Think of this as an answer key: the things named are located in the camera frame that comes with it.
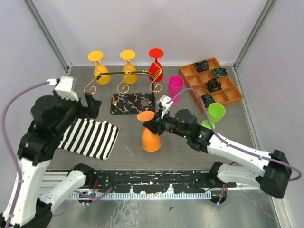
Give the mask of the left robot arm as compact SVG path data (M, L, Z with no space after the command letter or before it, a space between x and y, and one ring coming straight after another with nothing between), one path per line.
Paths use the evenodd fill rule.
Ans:
M46 197L38 197L43 176L64 133L77 120L96 118L101 101L85 93L88 106L59 95L45 95L31 108L33 121L21 138L16 158L19 171L7 208L0 215L2 228L45 228L54 211L75 190L95 183L94 169L79 163Z

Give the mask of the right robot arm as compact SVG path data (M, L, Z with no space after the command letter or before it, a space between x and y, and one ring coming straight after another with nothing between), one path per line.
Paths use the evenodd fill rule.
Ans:
M284 197L292 169L288 167L288 160L282 151L259 151L231 141L198 124L197 118L188 109L179 110L175 117L144 111L137 115L137 119L156 135L167 131L185 138L187 145L196 151L238 163L238 166L214 163L208 175L213 187L237 182L259 187L272 197Z

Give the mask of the pink plastic wine glass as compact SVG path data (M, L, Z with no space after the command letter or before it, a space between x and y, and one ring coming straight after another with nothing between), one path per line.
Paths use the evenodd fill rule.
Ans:
M184 85L184 79L179 75L173 75L168 80L169 97L173 98L179 93Z

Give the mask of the red plastic wine glass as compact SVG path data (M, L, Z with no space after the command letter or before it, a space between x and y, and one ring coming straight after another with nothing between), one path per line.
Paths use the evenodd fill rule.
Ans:
M155 82L160 82L163 79L163 67L159 62L163 55L164 51L159 48L153 48L149 51L149 56L153 60L149 72L155 76Z

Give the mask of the orange plastic wine glass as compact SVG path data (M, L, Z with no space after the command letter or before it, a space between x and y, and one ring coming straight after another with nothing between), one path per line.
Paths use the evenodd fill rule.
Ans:
M143 111L137 115L137 119L142 122L149 121L154 117L153 111ZM156 152L161 147L160 137L152 133L148 128L142 132L142 148L146 152Z

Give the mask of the yellow plastic wine glass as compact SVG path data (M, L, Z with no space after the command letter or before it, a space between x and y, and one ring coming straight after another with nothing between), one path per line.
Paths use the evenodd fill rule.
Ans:
M88 55L88 59L93 63L95 66L94 74L96 76L96 81L100 85L106 85L110 82L111 76L110 75L103 75L98 78L100 73L107 73L109 72L108 69L101 64L103 60L103 53L101 51L93 51Z

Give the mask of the gold wine glass rack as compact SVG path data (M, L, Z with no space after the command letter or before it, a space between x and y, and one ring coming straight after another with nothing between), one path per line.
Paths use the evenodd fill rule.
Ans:
M128 72L107 72L100 73L98 78L103 75L125 75ZM149 84L149 93L129 93L130 87L129 84L126 84L124 80L119 83L117 86L116 94L111 95L111 107L110 113L112 115L128 115L128 114L139 114L143 111L155 111L155 94L159 93L162 90L162 84L160 82L155 82L156 78L149 71L131 71L130 74L135 75L146 75L151 79ZM92 79L85 87L84 92L94 94L97 91L95 85L92 83L96 81L96 76Z

